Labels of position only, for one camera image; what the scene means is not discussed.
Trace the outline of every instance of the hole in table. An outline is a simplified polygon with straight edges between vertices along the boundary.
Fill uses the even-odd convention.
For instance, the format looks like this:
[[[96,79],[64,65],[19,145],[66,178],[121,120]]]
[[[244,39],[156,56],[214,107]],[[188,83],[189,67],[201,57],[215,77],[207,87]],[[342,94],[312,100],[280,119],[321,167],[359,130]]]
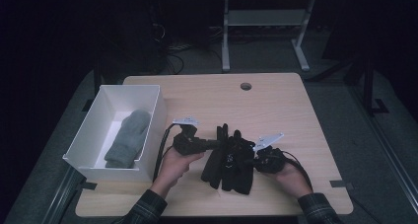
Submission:
[[[249,83],[241,83],[241,89],[244,91],[249,91],[252,88],[252,86]]]

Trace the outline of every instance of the wooden table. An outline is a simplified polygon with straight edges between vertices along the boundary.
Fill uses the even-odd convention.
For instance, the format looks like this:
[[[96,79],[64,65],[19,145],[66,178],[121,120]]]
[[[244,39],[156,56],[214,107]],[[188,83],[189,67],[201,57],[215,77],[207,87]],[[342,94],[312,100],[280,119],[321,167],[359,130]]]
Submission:
[[[251,85],[245,91],[242,83]],[[230,134],[239,129],[243,138],[256,141],[261,135],[283,132],[274,147],[295,155],[310,174],[313,190],[323,192],[338,214],[349,214],[353,205],[341,181],[308,94],[298,74],[219,74],[128,77],[125,85],[161,85],[168,106],[167,126],[173,119],[194,116],[199,120],[196,136],[216,138],[216,126],[227,123]],[[167,146],[180,132],[172,128]],[[210,152],[190,165],[172,188],[164,216],[298,215],[298,202],[254,170],[249,195],[213,189],[200,180]],[[76,213],[79,216],[121,216],[150,184],[99,182],[84,189]]]

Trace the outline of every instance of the wrist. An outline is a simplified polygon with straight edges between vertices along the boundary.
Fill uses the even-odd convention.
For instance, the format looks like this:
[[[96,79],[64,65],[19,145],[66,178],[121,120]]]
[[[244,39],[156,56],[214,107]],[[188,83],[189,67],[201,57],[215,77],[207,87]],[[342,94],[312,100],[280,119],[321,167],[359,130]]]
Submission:
[[[170,188],[170,185],[165,184],[163,181],[156,178],[156,180],[151,185],[150,190],[158,194],[160,197],[166,198],[167,194],[169,194]]]

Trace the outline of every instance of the gray cloth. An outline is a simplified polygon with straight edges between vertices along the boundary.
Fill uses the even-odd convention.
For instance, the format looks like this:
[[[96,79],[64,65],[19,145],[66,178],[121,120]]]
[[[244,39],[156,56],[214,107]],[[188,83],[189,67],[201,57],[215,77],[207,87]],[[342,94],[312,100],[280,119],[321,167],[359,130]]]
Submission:
[[[144,147],[150,120],[148,112],[137,110],[122,121],[113,144],[104,156],[107,168],[131,168]]]

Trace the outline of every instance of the right hand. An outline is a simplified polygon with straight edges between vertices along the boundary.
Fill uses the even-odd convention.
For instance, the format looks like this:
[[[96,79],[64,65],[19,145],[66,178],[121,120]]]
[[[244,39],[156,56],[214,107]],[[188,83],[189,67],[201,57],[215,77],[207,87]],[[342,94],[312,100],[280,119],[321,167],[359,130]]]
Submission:
[[[295,198],[313,193],[302,173],[289,163],[286,163],[283,170],[276,174],[262,174],[276,181],[284,191]]]

